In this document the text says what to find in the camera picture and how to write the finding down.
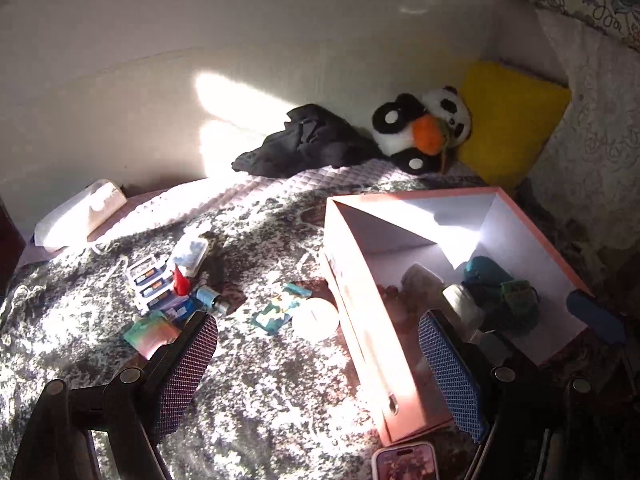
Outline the green tape measure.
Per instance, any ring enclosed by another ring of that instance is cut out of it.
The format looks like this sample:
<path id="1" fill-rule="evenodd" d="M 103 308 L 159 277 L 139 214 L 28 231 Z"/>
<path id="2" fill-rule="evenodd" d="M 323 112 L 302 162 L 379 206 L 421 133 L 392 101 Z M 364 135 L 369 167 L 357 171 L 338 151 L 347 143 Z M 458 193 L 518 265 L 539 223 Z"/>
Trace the green tape measure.
<path id="1" fill-rule="evenodd" d="M 462 285 L 484 313 L 482 332 L 530 332 L 538 323 L 540 298 L 529 281 L 517 280 L 485 256 L 469 260 Z"/>

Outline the white LED corn bulb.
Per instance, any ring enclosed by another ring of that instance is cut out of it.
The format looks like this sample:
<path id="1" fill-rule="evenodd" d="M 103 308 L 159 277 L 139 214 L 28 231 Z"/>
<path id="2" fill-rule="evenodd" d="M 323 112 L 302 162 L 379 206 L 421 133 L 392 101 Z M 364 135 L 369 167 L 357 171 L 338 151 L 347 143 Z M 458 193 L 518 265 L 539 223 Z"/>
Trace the white LED corn bulb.
<path id="1" fill-rule="evenodd" d="M 485 313 L 462 285 L 451 284 L 442 290 L 449 306 L 447 316 L 460 334 L 472 334 L 482 326 Z"/>

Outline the blue stamp cylinder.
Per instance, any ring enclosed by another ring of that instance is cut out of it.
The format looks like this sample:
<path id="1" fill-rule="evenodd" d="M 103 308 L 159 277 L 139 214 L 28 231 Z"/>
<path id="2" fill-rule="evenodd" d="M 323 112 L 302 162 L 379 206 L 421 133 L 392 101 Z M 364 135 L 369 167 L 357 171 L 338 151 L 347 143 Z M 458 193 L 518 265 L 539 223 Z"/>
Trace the blue stamp cylinder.
<path id="1" fill-rule="evenodd" d="M 230 301 L 220 292 L 209 286 L 202 285 L 195 291 L 195 299 L 198 300 L 207 310 L 220 315 L 228 315 L 232 305 Z"/>

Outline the red cone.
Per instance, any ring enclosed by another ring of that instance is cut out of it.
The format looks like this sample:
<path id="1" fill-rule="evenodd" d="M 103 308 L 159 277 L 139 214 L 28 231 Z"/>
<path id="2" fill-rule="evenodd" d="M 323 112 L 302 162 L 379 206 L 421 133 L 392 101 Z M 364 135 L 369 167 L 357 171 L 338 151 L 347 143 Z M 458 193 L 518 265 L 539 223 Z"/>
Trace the red cone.
<path id="1" fill-rule="evenodd" d="M 192 283 L 182 274 L 178 266 L 175 266 L 174 269 L 174 284 L 172 286 L 174 286 L 174 292 L 177 296 L 186 297 L 190 295 Z"/>

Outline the blue battery packs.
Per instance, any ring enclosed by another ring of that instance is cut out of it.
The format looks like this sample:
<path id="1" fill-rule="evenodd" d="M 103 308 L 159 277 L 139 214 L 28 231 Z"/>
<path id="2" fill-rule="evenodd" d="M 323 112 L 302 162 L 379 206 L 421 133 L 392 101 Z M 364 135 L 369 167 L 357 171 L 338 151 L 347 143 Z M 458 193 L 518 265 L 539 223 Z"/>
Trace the blue battery packs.
<path id="1" fill-rule="evenodd" d="M 180 297 L 175 294 L 172 286 L 174 270 L 168 266 L 168 261 L 145 257 L 130 264 L 125 273 L 141 314 L 160 311 L 169 321 L 177 323 L 188 316 L 190 295 Z"/>

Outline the pink phone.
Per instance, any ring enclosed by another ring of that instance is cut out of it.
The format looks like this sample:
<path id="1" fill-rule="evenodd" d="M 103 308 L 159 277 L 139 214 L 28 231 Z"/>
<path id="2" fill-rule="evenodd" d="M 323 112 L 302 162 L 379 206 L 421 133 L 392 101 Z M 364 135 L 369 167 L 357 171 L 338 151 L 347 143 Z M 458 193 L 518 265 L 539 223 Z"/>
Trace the pink phone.
<path id="1" fill-rule="evenodd" d="M 418 441 L 381 448 L 371 457 L 373 480 L 437 480 L 434 446 Z"/>

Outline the green snack packet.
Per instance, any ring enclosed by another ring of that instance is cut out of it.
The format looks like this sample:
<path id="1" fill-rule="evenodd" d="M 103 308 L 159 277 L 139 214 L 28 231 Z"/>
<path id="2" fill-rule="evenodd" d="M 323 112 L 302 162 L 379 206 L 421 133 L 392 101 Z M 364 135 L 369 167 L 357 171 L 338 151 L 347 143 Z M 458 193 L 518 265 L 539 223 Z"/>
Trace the green snack packet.
<path id="1" fill-rule="evenodd" d="M 250 324 L 273 336 L 292 320 L 294 310 L 311 296 L 311 290 L 286 283 L 279 295 L 272 297 L 262 310 L 252 315 Z"/>

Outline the clear plastic case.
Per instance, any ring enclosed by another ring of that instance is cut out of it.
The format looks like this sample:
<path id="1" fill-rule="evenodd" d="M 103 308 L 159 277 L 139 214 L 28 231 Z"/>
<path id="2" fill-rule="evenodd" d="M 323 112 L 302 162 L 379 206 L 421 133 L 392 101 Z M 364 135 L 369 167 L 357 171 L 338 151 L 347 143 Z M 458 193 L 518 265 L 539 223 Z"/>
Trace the clear plastic case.
<path id="1" fill-rule="evenodd" d="M 184 234 L 168 258 L 171 270 L 178 269 L 185 278 L 195 278 L 208 253 L 209 241 L 204 237 Z"/>

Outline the grey patterned blanket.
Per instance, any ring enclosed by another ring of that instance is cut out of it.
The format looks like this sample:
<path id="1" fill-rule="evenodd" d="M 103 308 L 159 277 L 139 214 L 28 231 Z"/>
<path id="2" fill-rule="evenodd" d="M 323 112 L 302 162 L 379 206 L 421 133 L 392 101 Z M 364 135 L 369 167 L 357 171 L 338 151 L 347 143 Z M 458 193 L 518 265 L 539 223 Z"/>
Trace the grey patterned blanket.
<path id="1" fill-rule="evenodd" d="M 342 335 L 313 344 L 252 323 L 284 285 L 319 287 L 326 200 L 334 195 L 466 188 L 464 174 L 332 177 L 247 184 L 175 223 L 110 235 L 17 269 L 1 296 L 1 474 L 9 478 L 44 385 L 109 382 L 140 362 L 124 335 L 138 312 L 130 263 L 166 257 L 181 235 L 212 243 L 202 280 L 234 307 L 179 429 L 163 440 L 176 479 L 367 479 L 380 440 Z"/>

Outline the pink storage box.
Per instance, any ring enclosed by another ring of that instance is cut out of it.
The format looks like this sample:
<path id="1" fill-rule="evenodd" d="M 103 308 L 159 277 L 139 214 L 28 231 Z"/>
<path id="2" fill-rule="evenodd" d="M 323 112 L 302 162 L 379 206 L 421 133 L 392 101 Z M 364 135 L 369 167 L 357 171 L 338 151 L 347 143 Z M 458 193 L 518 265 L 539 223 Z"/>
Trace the pink storage box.
<path id="1" fill-rule="evenodd" d="M 584 282 L 501 188 L 330 197 L 323 253 L 384 445 L 452 421 L 420 352 L 418 322 L 438 309 L 462 333 L 480 328 L 482 311 L 450 304 L 472 259 L 486 257 L 536 290 L 533 325 L 510 337 L 534 363 L 549 361 L 586 328 L 565 304 Z"/>

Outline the white round lid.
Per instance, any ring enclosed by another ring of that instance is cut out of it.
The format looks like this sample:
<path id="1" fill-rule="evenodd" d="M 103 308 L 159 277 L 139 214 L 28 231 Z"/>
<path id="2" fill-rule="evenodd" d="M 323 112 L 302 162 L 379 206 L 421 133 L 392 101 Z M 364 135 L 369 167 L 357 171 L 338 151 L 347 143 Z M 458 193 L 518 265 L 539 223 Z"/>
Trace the white round lid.
<path id="1" fill-rule="evenodd" d="M 311 297 L 304 300 L 292 317 L 294 333 L 310 342 L 331 338 L 336 333 L 340 318 L 334 304 L 328 300 Z"/>

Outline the yellow pillow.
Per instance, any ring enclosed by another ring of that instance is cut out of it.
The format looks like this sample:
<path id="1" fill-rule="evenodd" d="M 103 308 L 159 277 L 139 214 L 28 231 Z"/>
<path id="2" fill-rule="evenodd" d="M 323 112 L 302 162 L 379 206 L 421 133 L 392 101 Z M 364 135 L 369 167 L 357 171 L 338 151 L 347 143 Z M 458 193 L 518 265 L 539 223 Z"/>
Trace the yellow pillow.
<path id="1" fill-rule="evenodd" d="M 572 99 L 560 84 L 496 62 L 475 62 L 460 87 L 472 129 L 457 159 L 512 194 L 533 168 Z"/>

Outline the panda plush toy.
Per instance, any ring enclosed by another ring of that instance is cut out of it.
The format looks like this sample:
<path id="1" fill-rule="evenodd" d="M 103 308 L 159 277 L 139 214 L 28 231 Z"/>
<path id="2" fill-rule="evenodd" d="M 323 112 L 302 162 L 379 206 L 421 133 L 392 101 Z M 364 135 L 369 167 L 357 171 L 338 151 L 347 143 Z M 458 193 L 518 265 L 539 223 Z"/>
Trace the panda plush toy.
<path id="1" fill-rule="evenodd" d="M 422 98 L 401 93 L 372 115 L 372 138 L 381 153 L 406 174 L 443 172 L 447 155 L 469 139 L 472 116 L 454 87 Z"/>

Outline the black cloth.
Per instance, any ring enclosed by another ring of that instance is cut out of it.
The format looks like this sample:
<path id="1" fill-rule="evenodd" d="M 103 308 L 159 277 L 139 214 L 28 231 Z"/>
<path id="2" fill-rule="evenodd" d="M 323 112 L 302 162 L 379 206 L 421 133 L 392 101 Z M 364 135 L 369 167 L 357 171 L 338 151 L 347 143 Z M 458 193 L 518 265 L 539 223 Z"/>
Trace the black cloth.
<path id="1" fill-rule="evenodd" d="M 287 179 L 306 170 L 340 169 L 384 157 L 372 139 L 345 119 L 320 105 L 306 104 L 290 110 L 282 131 L 241 154 L 231 168 L 257 177 Z"/>

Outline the floral white pillow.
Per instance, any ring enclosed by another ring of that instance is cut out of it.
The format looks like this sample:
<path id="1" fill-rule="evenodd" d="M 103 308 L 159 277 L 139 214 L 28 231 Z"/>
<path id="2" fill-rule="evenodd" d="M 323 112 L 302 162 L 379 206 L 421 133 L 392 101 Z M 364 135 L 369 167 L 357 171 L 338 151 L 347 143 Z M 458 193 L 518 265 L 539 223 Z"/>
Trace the floral white pillow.
<path id="1" fill-rule="evenodd" d="M 527 0 L 572 99 L 528 178 L 595 248 L 639 238 L 639 0 Z"/>

